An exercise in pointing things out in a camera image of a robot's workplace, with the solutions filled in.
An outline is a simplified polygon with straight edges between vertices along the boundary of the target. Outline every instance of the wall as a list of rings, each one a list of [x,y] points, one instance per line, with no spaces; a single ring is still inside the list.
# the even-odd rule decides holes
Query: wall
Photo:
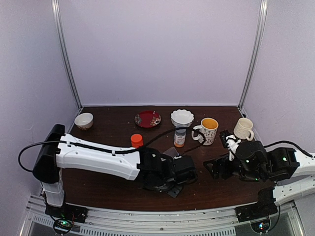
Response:
[[[237,105],[259,0],[63,0],[84,105]]]
[[[315,2],[271,0],[245,111],[264,144],[291,140],[315,152]],[[307,236],[315,195],[296,200]]]
[[[39,182],[17,162],[19,151],[43,141],[55,123],[77,113],[58,45],[50,1],[0,0],[1,235],[17,235]],[[38,148],[23,155],[32,168]]]

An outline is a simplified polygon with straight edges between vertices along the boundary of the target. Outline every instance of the white mug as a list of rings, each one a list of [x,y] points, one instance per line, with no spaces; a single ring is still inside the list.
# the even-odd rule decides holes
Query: white mug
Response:
[[[253,140],[254,132],[252,131],[253,123],[250,119],[239,118],[234,128],[234,135],[239,139]]]
[[[204,118],[201,121],[201,125],[197,125],[192,129],[200,129],[200,132],[204,134],[206,137],[206,142],[203,145],[211,145],[214,140],[217,133],[219,123],[212,118]],[[192,139],[198,140],[200,143],[202,143],[203,138],[200,134],[198,136],[194,137],[194,131],[191,132]]]

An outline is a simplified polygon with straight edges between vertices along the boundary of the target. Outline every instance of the plate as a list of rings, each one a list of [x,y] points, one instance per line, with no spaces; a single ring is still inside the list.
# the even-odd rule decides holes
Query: plate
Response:
[[[142,128],[152,128],[161,122],[161,116],[156,111],[143,111],[137,114],[134,122]]]

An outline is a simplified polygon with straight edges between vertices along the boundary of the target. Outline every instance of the red cap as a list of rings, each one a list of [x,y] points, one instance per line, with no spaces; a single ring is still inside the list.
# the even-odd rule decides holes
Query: red cap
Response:
[[[134,148],[138,148],[143,146],[143,139],[142,139],[142,135],[141,134],[134,134],[131,137],[131,145]]]

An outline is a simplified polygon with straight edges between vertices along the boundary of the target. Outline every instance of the wooden tabletop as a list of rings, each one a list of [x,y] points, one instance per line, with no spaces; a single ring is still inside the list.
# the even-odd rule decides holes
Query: wooden tabletop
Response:
[[[211,146],[203,146],[188,153],[193,157],[198,171],[197,182],[185,186],[178,197],[173,199],[166,193],[141,189],[141,184],[136,181],[97,172],[65,169],[63,185],[66,201],[89,207],[136,211],[209,209],[257,201],[258,191],[271,186],[271,182],[248,183],[238,180],[237,177],[214,180],[203,167],[204,161],[219,158],[227,153],[218,134],[225,129],[233,130],[241,117],[236,107],[88,107],[84,108],[83,112],[94,115],[93,127],[86,131],[74,127],[71,134],[91,142],[130,147],[132,134],[141,134],[144,142],[147,142],[159,133],[173,128],[170,114],[177,109],[187,109],[194,114],[192,126],[200,124],[205,117],[214,118],[219,123],[216,139]],[[135,115],[145,110],[157,111],[162,117],[161,124],[150,129],[135,125]],[[164,152],[173,147],[173,142],[174,134],[170,134],[157,140],[150,147]],[[177,151],[181,153],[196,144],[198,142],[194,141],[188,132],[185,146],[177,148]]]

